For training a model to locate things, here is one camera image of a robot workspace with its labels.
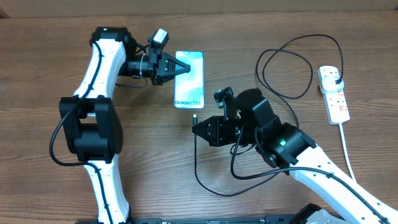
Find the wooden table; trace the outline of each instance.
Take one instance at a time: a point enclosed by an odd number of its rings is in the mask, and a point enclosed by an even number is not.
[[[278,97],[260,86],[254,66],[260,53],[305,34],[336,38],[345,59],[345,92],[351,120],[344,124],[358,182],[398,208],[398,12],[303,12],[178,16],[114,16],[0,20],[0,223],[74,223],[98,214],[91,182],[82,167],[60,167],[49,156],[50,136],[60,120],[58,103],[72,96],[91,57],[88,45],[97,26],[127,27],[140,43],[162,27],[170,32],[165,51],[205,54],[206,105],[176,110],[174,83],[141,90],[116,87],[114,104],[124,131],[120,173],[136,218],[261,217],[296,213],[312,202],[331,208],[306,186],[286,175],[233,198],[213,195],[193,175],[192,114],[199,120],[221,115],[212,93],[231,86],[236,94],[259,87],[282,122],[294,120]],[[289,47],[311,61],[313,85],[289,100],[300,127],[346,173],[337,126],[330,126],[316,70],[340,68],[335,44],[314,37]],[[280,54],[266,70],[269,83],[286,95],[308,85],[308,65]],[[120,82],[129,82],[120,78]],[[261,180],[242,181],[229,173],[229,146],[198,141],[198,170],[209,188],[232,193]],[[55,153],[76,161],[63,133]],[[270,168],[254,151],[238,158],[239,174]]]

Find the power strip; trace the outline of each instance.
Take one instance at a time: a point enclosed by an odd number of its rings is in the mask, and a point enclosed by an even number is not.
[[[326,115],[329,124],[338,124],[343,144],[344,156],[351,178],[356,182],[354,172],[349,163],[346,140],[344,137],[343,123],[350,119],[346,97],[343,91],[344,82],[336,84],[335,80],[339,78],[338,69],[333,66],[322,66],[318,69],[319,87],[325,102]]]

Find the smartphone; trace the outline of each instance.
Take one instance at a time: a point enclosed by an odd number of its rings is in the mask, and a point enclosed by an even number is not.
[[[175,53],[175,58],[189,64],[191,70],[174,78],[174,107],[178,109],[203,108],[205,106],[203,52],[179,50]]]

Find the beige wall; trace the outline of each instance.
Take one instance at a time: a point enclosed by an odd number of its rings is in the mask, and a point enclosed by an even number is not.
[[[391,10],[398,0],[0,0],[3,17]]]

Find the wood grain surface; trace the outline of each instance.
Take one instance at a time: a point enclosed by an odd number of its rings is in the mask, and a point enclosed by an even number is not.
[[[202,110],[176,110],[174,83],[141,90],[116,87],[114,104],[124,131],[120,173],[136,218],[261,217],[296,213],[312,202],[331,208],[306,186],[286,175],[233,198],[213,195],[193,175],[192,114],[202,121],[221,115],[215,90],[231,86],[240,93],[259,87],[282,122],[294,123],[288,108],[254,76],[260,53],[305,34],[328,34],[341,44],[345,92],[351,120],[344,124],[356,179],[371,194],[398,208],[398,13],[300,12],[177,16],[113,16],[0,20],[0,223],[74,223],[98,215],[91,182],[82,167],[60,167],[48,145],[60,121],[58,103],[72,96],[91,57],[88,45],[97,26],[126,26],[145,43],[162,27],[170,32],[165,51],[201,50],[205,55]],[[315,71],[340,68],[335,44],[314,37],[294,42]],[[303,92],[308,65],[277,55],[266,70],[269,83],[286,95]],[[337,126],[327,122],[317,73],[308,93],[289,100],[300,127],[346,173]],[[130,79],[119,78],[119,82]],[[198,140],[198,175],[219,192],[236,192],[257,180],[236,180],[229,173],[229,146],[209,147]],[[55,153],[76,161],[63,132]],[[254,151],[239,156],[241,175],[269,170]]]

